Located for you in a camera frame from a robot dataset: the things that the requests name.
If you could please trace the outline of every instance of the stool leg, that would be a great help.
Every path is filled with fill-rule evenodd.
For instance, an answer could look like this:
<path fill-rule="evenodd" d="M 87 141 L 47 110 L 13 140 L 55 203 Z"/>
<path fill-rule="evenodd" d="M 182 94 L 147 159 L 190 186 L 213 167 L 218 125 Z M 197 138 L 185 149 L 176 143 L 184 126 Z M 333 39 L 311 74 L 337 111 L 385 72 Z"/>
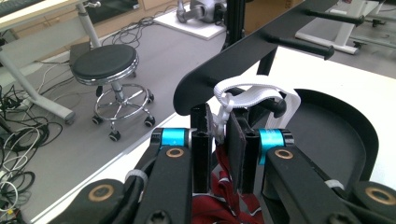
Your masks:
<path fill-rule="evenodd" d="M 110 139 L 114 142 L 119 141 L 121 138 L 121 134 L 119 133 L 119 131 L 116 130 L 114 120 L 111 120 L 110 127 L 111 127 L 111 133 L 108 135 L 108 137 L 110 137 Z"/>
<path fill-rule="evenodd" d="M 143 91 L 138 91 L 137 93 L 135 93 L 134 95 L 128 97 L 128 101 L 132 101 L 134 98 L 138 97 L 139 95 L 143 94 Z"/>
<path fill-rule="evenodd" d="M 112 82 L 111 88 L 113 89 L 114 93 L 116 94 L 116 99 L 118 102 L 123 103 L 125 101 L 124 94 L 122 92 L 122 85 L 118 82 Z"/>
<path fill-rule="evenodd" d="M 145 111 L 146 112 L 146 114 L 148 114 L 149 116 L 151 116 L 152 117 L 152 115 L 151 115 L 151 113 L 145 108 L 145 107 L 143 107 L 143 111 Z"/>

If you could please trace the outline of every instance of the gray floor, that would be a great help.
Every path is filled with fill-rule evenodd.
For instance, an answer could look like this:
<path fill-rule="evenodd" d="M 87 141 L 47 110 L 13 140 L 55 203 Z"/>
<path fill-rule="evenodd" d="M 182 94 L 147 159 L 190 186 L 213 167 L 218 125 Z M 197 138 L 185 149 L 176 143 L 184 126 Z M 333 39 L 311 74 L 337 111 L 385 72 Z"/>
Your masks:
<path fill-rule="evenodd" d="M 148 109 L 155 116 L 157 124 L 174 112 L 173 92 L 180 79 L 191 69 L 216 55 L 222 47 L 224 38 L 225 34 L 222 34 L 205 41 L 159 25 L 144 29 L 137 49 L 140 56 L 137 77 L 126 78 L 125 82 L 136 82 L 152 90 L 155 101 Z M 396 78 L 395 58 L 396 54 L 393 50 L 364 46 L 357 55 L 336 52 L 331 61 Z M 67 58 L 61 57 L 58 60 L 57 62 L 61 62 Z M 39 86 L 43 74 L 49 67 L 51 65 L 43 66 L 28 78 Z M 60 65 L 50 72 L 55 77 L 65 70 L 68 70 L 68 67 Z M 63 79 L 68 77 L 71 77 L 70 72 L 62 75 Z M 67 92 L 79 92 L 58 101 L 72 107 L 77 113 L 77 118 L 72 125 L 64 126 L 62 134 L 53 143 L 41 147 L 27 167 L 27 170 L 36 173 L 36 180 L 31 188 L 32 196 L 29 202 L 22 207 L 25 220 L 31 220 L 125 148 L 150 132 L 150 129 L 143 124 L 145 116 L 142 115 L 120 124 L 118 129 L 122 135 L 121 140 L 117 143 L 110 141 L 107 123 L 98 127 L 91 121 L 92 106 L 95 101 L 92 91 L 94 88 L 73 81 L 57 89 L 49 97 L 54 99 Z"/>

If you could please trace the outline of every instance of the black cushioned seat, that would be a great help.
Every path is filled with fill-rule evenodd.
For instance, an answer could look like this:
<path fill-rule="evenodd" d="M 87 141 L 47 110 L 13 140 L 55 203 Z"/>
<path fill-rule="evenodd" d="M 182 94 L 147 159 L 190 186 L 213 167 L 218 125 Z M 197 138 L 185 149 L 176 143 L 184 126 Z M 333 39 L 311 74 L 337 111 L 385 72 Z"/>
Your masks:
<path fill-rule="evenodd" d="M 73 74 L 82 79 L 114 76 L 136 62 L 137 52 L 128 45 L 108 45 L 79 57 L 72 67 Z"/>

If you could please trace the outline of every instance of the desk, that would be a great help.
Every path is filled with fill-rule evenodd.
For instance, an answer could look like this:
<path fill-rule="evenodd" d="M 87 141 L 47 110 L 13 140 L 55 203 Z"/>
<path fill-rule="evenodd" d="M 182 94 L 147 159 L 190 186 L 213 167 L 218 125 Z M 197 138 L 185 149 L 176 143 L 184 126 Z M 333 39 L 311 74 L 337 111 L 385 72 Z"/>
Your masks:
<path fill-rule="evenodd" d="M 248 69 L 243 76 L 255 76 L 256 71 L 257 64 Z M 392 105 L 396 96 L 395 79 L 339 63 L 323 61 L 311 55 L 283 48 L 277 50 L 270 76 L 287 81 L 293 88 L 322 91 L 357 108 L 372 122 L 379 139 L 378 156 L 371 180 L 396 189 L 396 178 L 393 173 L 396 170 L 396 163 L 393 162 L 396 150 L 393 150 L 393 134 L 389 131 L 396 126 L 396 117 L 394 116 L 396 108 Z M 372 106 L 373 102 L 384 106 L 383 109 L 378 111 Z M 219 104 L 216 99 L 212 98 L 208 103 L 212 111 L 218 111 Z M 158 127 L 189 128 L 189 125 L 190 118 L 188 116 L 182 117 L 173 114 Z M 134 145 L 126 148 L 120 155 L 70 190 L 32 221 L 48 223 L 73 201 L 84 186 L 91 182 L 104 178 L 118 179 L 123 182 L 128 171 L 134 169 L 139 158 L 149 146 L 149 136 L 150 134 L 147 134 Z"/>
<path fill-rule="evenodd" d="M 62 118 L 66 124 L 73 122 L 75 112 L 39 95 L 21 73 L 20 68 L 85 35 L 90 37 L 95 48 L 100 46 L 82 2 L 83 0 L 46 0 L 0 18 L 0 31 L 5 31 L 65 7 L 77 6 L 78 17 L 12 41 L 0 48 L 0 62 L 29 94 L 27 99 Z"/>
<path fill-rule="evenodd" d="M 338 10 L 333 9 L 330 12 L 334 14 L 340 15 L 347 15 L 352 18 L 358 18 L 360 16 L 364 16 L 365 18 L 369 18 L 371 20 L 378 20 L 378 21 L 393 21 L 395 22 L 396 19 L 394 16 L 385 16 L 383 12 L 380 13 L 380 9 L 384 3 L 379 3 L 378 1 L 370 1 L 370 0 L 355 0 L 349 5 L 347 10 Z M 347 7 L 348 4 L 340 4 L 341 7 Z M 315 44 L 319 44 L 322 46 L 333 46 L 335 49 L 343 51 L 348 54 L 355 54 L 359 51 L 359 46 L 351 47 L 348 44 L 348 40 L 353 41 L 354 43 L 361 43 L 361 44 L 375 44 L 378 46 L 396 49 L 396 45 L 393 44 L 393 38 L 384 39 L 380 36 L 384 35 L 384 31 L 380 32 L 378 29 L 373 30 L 374 28 L 370 25 L 370 32 L 364 32 L 364 35 L 353 34 L 356 32 L 357 28 L 355 24 L 346 23 L 346 22 L 337 22 L 337 21 L 324 21 L 324 20 L 317 20 L 312 24 L 308 24 L 305 29 L 296 33 L 296 37 L 302 40 L 306 40 Z M 323 33 L 326 30 L 334 30 L 336 29 L 338 32 L 336 34 L 329 34 L 326 37 L 323 36 Z"/>

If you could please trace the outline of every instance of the black plastic tray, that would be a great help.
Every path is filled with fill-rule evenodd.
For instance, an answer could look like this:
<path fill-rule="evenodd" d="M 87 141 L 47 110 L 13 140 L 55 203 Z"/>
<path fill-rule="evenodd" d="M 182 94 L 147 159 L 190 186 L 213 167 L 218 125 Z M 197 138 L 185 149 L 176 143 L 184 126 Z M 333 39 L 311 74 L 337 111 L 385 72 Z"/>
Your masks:
<path fill-rule="evenodd" d="M 287 129 L 297 147 L 346 189 L 359 180 L 369 180 L 378 152 L 371 122 L 353 106 L 328 94 L 296 91 L 302 103 Z"/>

